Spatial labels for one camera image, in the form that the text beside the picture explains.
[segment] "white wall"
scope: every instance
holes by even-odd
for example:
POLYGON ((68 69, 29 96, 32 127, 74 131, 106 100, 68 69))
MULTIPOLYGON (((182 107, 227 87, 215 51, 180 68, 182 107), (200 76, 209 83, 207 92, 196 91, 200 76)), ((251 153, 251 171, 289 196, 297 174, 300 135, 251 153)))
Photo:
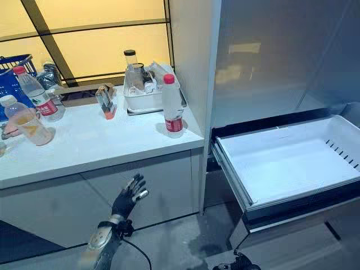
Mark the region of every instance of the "white wall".
POLYGON ((169 1, 176 76, 205 138, 199 171, 201 212, 204 206, 221 4, 221 0, 169 1))

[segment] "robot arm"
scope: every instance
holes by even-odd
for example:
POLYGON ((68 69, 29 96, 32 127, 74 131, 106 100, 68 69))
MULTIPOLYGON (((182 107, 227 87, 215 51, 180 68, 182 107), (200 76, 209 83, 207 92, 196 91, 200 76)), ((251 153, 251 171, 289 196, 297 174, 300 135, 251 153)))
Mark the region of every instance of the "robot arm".
POLYGON ((100 222, 79 262, 82 270, 110 270, 111 261, 124 236, 133 232, 128 217, 138 201, 149 192, 142 175, 135 175, 114 201, 109 221, 100 222))

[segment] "blue basket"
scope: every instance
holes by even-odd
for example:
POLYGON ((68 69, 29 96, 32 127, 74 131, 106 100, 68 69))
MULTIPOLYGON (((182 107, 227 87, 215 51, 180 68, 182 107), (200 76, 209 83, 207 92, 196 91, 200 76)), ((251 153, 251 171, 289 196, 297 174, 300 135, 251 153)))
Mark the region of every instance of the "blue basket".
MULTIPOLYGON (((15 66, 24 66, 25 70, 36 77, 37 72, 32 62, 32 55, 18 55, 11 57, 0 57, 0 97, 13 95, 16 99, 27 107, 34 108, 29 98, 22 92, 12 69, 15 66)), ((0 122, 6 121, 4 107, 0 106, 0 122)))

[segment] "white countertop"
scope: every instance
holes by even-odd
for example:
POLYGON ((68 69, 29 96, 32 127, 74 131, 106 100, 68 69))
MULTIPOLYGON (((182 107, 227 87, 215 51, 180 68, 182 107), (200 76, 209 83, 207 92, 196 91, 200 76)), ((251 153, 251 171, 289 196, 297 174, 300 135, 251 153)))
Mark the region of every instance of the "white countertop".
POLYGON ((55 123, 54 139, 36 146, 23 135, 5 140, 8 150, 0 157, 0 188, 23 185, 154 156, 204 146, 189 107, 183 114, 187 127, 180 138, 170 138, 162 112, 128 116, 122 86, 118 110, 106 120, 98 104, 66 108, 55 123))

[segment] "drawer ventilation slot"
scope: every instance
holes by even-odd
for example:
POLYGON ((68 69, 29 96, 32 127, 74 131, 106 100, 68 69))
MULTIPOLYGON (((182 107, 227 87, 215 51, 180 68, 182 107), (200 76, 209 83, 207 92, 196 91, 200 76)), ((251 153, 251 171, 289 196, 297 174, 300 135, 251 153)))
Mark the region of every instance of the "drawer ventilation slot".
POLYGON ((360 172, 360 166, 359 166, 359 162, 355 161, 353 158, 350 157, 349 154, 347 154, 347 152, 340 148, 336 142, 328 139, 326 141, 326 144, 333 149, 339 156, 341 156, 344 160, 346 160, 352 167, 354 167, 354 169, 358 170, 360 172))

